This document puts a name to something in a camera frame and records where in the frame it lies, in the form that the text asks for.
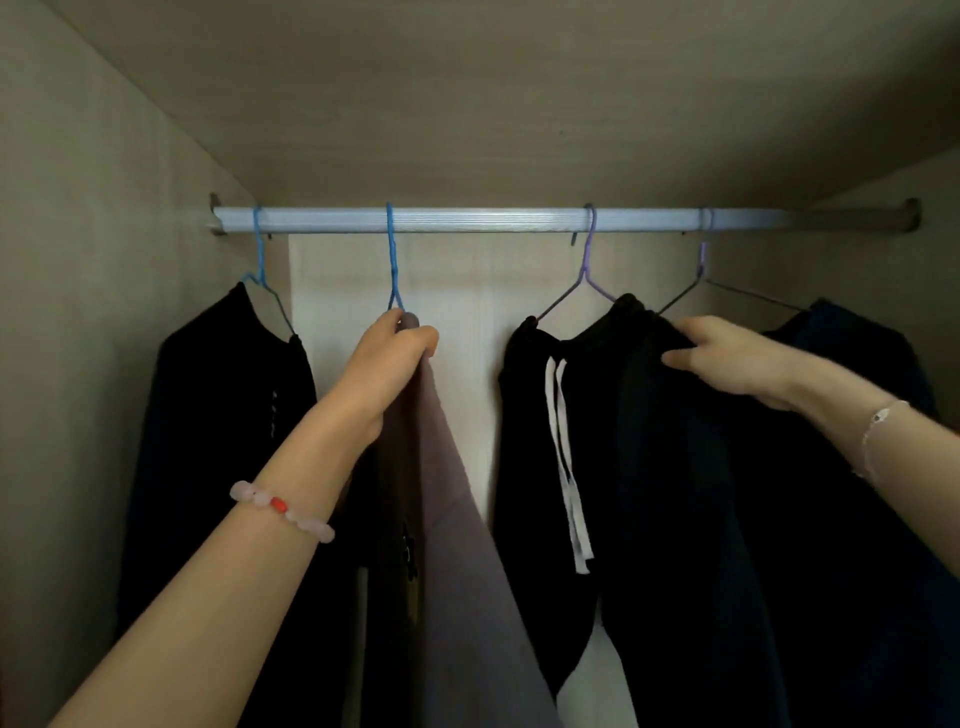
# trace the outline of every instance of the wire hanger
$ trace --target wire hanger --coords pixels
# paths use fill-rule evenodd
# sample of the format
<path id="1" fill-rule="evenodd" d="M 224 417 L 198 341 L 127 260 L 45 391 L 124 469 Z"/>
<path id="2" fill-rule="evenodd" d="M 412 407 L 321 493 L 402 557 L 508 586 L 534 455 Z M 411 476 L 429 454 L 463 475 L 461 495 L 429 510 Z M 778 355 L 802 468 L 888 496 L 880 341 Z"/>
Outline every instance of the wire hanger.
<path id="1" fill-rule="evenodd" d="M 396 267 L 396 238 L 394 237 L 394 206 L 390 203 L 387 203 L 387 239 L 390 240 L 390 302 L 387 303 L 387 310 L 389 311 L 394 307 L 394 299 L 396 299 L 396 305 L 400 307 L 401 311 L 405 311 L 406 308 L 403 307 L 403 299 L 400 297 L 400 286 L 398 283 L 399 280 L 399 269 Z"/>
<path id="2" fill-rule="evenodd" d="M 287 312 L 283 309 L 283 302 L 280 300 L 280 296 L 276 291 L 267 285 L 267 267 L 265 264 L 265 251 L 263 244 L 263 235 L 260 234 L 260 210 L 262 207 L 260 205 L 253 208 L 253 234 L 256 235 L 256 261 L 259 265 L 259 271 L 254 275 L 253 273 L 247 273 L 241 280 L 249 280 L 254 285 L 258 285 L 263 288 L 265 291 L 269 291 L 274 295 L 276 299 L 276 305 L 280 307 L 280 313 L 283 314 L 283 320 L 287 323 L 287 328 L 290 329 L 290 333 L 294 336 L 297 333 L 294 331 L 293 325 L 290 323 L 290 318 L 287 316 Z"/>
<path id="3" fill-rule="evenodd" d="M 596 207 L 593 205 L 587 204 L 585 207 L 590 211 L 590 232 L 587 235 L 587 242 L 584 244 L 584 261 L 580 264 L 580 272 L 577 274 L 577 279 L 574 281 L 573 285 L 567 288 L 556 301 L 550 304 L 550 306 L 543 311 L 540 316 L 537 317 L 537 321 L 542 321 L 544 316 L 556 308 L 563 299 L 573 293 L 584 281 L 586 281 L 594 291 L 599 293 L 605 299 L 616 301 L 616 296 L 612 296 L 611 294 L 607 293 L 607 291 L 597 285 L 596 281 L 590 276 L 590 249 L 593 245 L 593 234 L 597 229 L 597 211 Z M 570 245 L 573 245 L 576 242 L 577 233 L 574 232 L 573 237 L 570 238 Z"/>
<path id="4" fill-rule="evenodd" d="M 794 311 L 805 312 L 808 309 L 803 308 L 802 306 L 794 305 L 792 303 L 787 303 L 786 301 L 781 301 L 780 299 L 775 299 L 771 296 L 766 296 L 762 293 L 757 293 L 756 291 L 748 290 L 747 288 L 737 288 L 736 286 L 728 285 L 726 283 L 721 283 L 718 280 L 714 280 L 707 275 L 707 241 L 705 240 L 700 244 L 700 255 L 697 258 L 697 274 L 693 279 L 693 282 L 690 283 L 683 291 L 681 291 L 673 300 L 668 303 L 666 306 L 661 308 L 657 314 L 662 315 L 670 306 L 683 298 L 686 294 L 692 291 L 701 283 L 708 283 L 716 288 L 722 288 L 725 291 L 732 291 L 733 293 L 741 293 L 744 296 L 750 296 L 755 299 L 760 299 L 761 301 L 766 301 L 767 303 L 773 303 L 775 305 L 781 305 L 784 308 L 790 308 Z"/>

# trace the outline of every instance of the hanging garment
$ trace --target hanging garment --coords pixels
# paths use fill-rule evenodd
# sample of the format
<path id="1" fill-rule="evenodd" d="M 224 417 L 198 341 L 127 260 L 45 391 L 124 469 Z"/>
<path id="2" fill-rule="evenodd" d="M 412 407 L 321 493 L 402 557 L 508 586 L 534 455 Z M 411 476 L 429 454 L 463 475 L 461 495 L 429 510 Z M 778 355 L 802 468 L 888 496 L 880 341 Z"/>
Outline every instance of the hanging garment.
<path id="1" fill-rule="evenodd" d="M 230 486 L 252 482 L 316 401 L 300 339 L 265 329 L 242 284 L 163 343 L 128 515 L 118 637 L 233 506 Z M 331 625 L 349 621 L 353 570 L 338 542 L 317 549 L 240 725 L 339 725 L 349 644 Z"/>
<path id="2" fill-rule="evenodd" d="M 363 724 L 562 728 L 425 359 L 354 471 L 357 499 L 377 529 Z"/>
<path id="3" fill-rule="evenodd" d="M 524 322 L 499 378 L 493 535 L 554 696 L 599 596 L 640 725 L 785 727 L 721 396 L 660 363 L 684 346 L 630 295 L 569 341 Z"/>
<path id="4" fill-rule="evenodd" d="M 889 328 L 820 301 L 770 336 L 937 419 L 916 355 Z M 796 725 L 960 725 L 960 582 L 812 425 L 738 404 L 737 513 Z"/>

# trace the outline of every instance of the purple hanger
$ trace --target purple hanger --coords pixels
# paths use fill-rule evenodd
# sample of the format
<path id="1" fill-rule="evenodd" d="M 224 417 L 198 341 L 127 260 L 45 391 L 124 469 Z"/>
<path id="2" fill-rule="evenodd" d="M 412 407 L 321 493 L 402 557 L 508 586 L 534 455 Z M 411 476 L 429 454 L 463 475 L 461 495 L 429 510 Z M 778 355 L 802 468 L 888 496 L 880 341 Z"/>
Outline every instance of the purple hanger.
<path id="1" fill-rule="evenodd" d="M 762 293 L 757 293 L 756 291 L 751 291 L 746 288 L 737 288 L 736 286 L 727 285 L 726 283 L 721 283 L 718 280 L 714 280 L 707 276 L 707 241 L 705 240 L 700 244 L 700 255 L 697 258 L 697 274 L 693 279 L 693 282 L 690 283 L 683 291 L 681 291 L 673 300 L 668 303 L 666 306 L 661 308 L 657 314 L 662 315 L 667 308 L 672 306 L 674 303 L 683 298 L 686 294 L 692 291 L 701 283 L 707 283 L 709 285 L 715 286 L 716 288 L 723 288 L 725 291 L 732 291 L 733 293 L 742 293 L 744 296 L 750 296 L 755 299 L 760 299 L 761 301 L 766 301 L 767 303 L 773 303 L 775 305 L 781 305 L 785 308 L 790 308 L 794 311 L 807 311 L 807 308 L 802 306 L 794 305 L 792 303 L 787 303 L 786 301 L 781 301 L 780 299 L 775 299 L 771 296 L 765 296 Z"/>
<path id="2" fill-rule="evenodd" d="M 582 282 L 584 282 L 584 280 L 589 284 L 589 286 L 594 291 L 599 293 L 604 298 L 609 299 L 610 301 L 616 301 L 616 296 L 612 296 L 611 294 L 607 293 L 607 291 L 605 291 L 603 288 L 597 285 L 596 281 L 594 281 L 593 278 L 590 277 L 590 248 L 593 245 L 593 234 L 596 232 L 596 229 L 597 229 L 597 211 L 596 211 L 596 207 L 594 207 L 593 205 L 587 205 L 587 209 L 590 211 L 590 232 L 587 235 L 587 243 L 584 245 L 584 261 L 580 264 L 580 273 L 577 275 L 577 279 L 576 281 L 574 281 L 573 285 L 567 288 L 556 301 L 550 304 L 550 306 L 545 311 L 543 311 L 543 313 L 541 313 L 540 316 L 537 317 L 537 321 L 541 321 L 544 316 L 546 316 L 548 313 L 550 313 L 550 311 L 556 308 L 557 304 L 560 303 L 560 301 L 565 299 L 567 296 L 569 296 L 571 293 L 573 293 L 577 289 L 577 287 Z M 573 243 L 576 242 L 576 240 L 577 240 L 577 233 L 574 232 L 573 237 L 570 239 L 570 245 L 573 245 Z"/>

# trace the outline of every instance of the black sweatpants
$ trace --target black sweatpants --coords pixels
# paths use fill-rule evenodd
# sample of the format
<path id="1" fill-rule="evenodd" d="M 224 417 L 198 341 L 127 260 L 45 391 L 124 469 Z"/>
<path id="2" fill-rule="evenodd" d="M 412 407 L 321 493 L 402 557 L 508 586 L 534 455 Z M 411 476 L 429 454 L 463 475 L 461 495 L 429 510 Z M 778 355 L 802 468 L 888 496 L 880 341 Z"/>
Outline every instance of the black sweatpants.
<path id="1" fill-rule="evenodd" d="M 599 596 L 641 725 L 788 726 L 722 407 L 660 364 L 684 346 L 629 295 L 569 341 L 524 322 L 500 375 L 493 535 L 555 697 Z"/>

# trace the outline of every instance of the closet rod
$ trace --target closet rod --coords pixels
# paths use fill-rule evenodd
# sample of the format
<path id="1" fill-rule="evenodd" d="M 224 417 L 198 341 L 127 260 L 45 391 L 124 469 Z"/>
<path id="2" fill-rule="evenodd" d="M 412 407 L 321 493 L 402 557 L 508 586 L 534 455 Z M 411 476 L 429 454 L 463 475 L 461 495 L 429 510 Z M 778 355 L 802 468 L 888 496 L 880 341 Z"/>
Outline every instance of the closet rod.
<path id="1" fill-rule="evenodd" d="M 253 232 L 252 207 L 211 208 L 216 234 Z M 910 232 L 920 225 L 919 200 L 902 207 L 785 210 L 690 207 L 597 210 L 599 232 L 865 231 Z M 586 232 L 581 207 L 395 207 L 397 232 Z M 386 232 L 385 207 L 263 207 L 263 232 Z"/>

